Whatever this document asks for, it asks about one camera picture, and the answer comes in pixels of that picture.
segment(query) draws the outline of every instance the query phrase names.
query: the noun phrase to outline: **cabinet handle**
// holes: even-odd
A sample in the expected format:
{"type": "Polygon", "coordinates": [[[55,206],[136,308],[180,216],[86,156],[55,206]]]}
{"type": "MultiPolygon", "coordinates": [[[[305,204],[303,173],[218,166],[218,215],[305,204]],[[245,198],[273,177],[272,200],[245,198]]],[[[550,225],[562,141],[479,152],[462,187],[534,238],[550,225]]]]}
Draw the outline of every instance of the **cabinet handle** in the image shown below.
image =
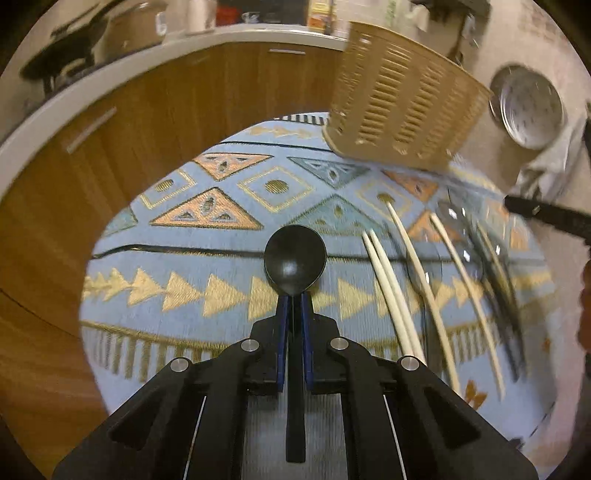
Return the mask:
{"type": "Polygon", "coordinates": [[[107,123],[114,114],[117,113],[117,107],[110,108],[105,113],[103,113],[100,117],[98,117],[94,122],[92,122],[88,127],[86,127],[80,135],[78,135],[67,147],[66,151],[72,155],[76,149],[82,145],[84,140],[86,140],[89,136],[91,136],[94,132],[96,132],[99,127],[107,123]]]}
{"type": "Polygon", "coordinates": [[[305,51],[301,50],[283,50],[282,48],[269,48],[270,53],[293,53],[295,55],[306,55],[305,51]]]}

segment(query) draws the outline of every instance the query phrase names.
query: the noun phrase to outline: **white countertop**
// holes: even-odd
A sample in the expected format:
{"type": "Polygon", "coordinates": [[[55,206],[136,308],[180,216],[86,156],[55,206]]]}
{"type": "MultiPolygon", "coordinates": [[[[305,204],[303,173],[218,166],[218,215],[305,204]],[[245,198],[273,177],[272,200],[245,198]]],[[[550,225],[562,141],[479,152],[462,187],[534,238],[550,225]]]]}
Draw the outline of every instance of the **white countertop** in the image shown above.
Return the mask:
{"type": "Polygon", "coordinates": [[[78,80],[32,113],[0,145],[0,198],[41,147],[96,100],[158,65],[230,42],[291,43],[341,51],[346,44],[342,38],[298,25],[239,24],[192,36],[171,35],[162,45],[124,57],[78,80]]]}

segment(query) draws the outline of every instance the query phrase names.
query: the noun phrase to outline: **orange triangle pattern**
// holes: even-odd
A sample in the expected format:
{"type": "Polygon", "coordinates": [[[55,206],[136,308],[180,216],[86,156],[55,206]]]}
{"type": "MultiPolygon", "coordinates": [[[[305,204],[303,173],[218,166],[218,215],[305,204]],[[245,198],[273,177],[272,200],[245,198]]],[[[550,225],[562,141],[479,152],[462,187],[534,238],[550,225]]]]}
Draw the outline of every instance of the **orange triangle pattern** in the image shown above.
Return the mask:
{"type": "MultiPolygon", "coordinates": [[[[421,216],[418,218],[414,225],[408,230],[408,236],[419,242],[443,242],[441,236],[435,230],[435,227],[431,223],[431,212],[429,210],[425,210],[421,216]]],[[[450,229],[446,226],[447,234],[449,238],[453,241],[458,241],[461,239],[460,234],[457,233],[455,230],[450,229]]]]}
{"type": "Polygon", "coordinates": [[[221,189],[214,187],[173,207],[150,222],[160,226],[192,226],[261,230],[262,225],[221,189]]]}
{"type": "Polygon", "coordinates": [[[528,249],[529,243],[527,241],[527,234],[522,230],[521,226],[516,225],[513,227],[509,244],[513,250],[525,251],[528,249]]]}
{"type": "Polygon", "coordinates": [[[422,202],[428,202],[439,188],[439,185],[435,181],[411,177],[388,170],[382,170],[382,172],[422,202]]]}
{"type": "Polygon", "coordinates": [[[262,162],[272,155],[250,153],[204,153],[193,161],[200,165],[215,180],[223,180],[237,171],[262,162]]]}

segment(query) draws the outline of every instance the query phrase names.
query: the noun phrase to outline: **spoon bowl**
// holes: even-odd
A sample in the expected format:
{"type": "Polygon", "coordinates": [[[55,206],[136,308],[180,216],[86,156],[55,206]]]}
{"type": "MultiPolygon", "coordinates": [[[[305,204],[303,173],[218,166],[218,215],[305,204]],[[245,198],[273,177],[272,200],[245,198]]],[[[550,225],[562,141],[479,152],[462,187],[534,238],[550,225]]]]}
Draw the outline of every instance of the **spoon bowl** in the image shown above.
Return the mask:
{"type": "Polygon", "coordinates": [[[326,266],[326,247],[320,235],[303,225],[287,225],[267,242],[263,254],[271,281],[290,296],[307,290],[326,266]]]}

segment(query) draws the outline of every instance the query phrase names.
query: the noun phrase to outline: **black spoon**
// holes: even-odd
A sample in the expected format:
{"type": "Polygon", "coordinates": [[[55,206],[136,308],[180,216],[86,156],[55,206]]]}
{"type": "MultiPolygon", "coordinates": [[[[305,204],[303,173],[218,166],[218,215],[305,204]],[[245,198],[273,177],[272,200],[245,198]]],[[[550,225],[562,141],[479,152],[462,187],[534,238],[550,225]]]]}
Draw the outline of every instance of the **black spoon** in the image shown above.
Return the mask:
{"type": "Polygon", "coordinates": [[[314,230],[303,225],[288,225],[271,236],[265,247],[263,261],[269,279],[279,291],[287,293],[290,297],[285,459],[290,463],[304,463],[306,428],[302,293],[322,275],[326,265],[326,247],[314,230]]]}
{"type": "Polygon", "coordinates": [[[267,242],[263,255],[271,281],[289,296],[306,291],[322,275],[326,247],[320,235],[303,225],[287,225],[267,242]]]}

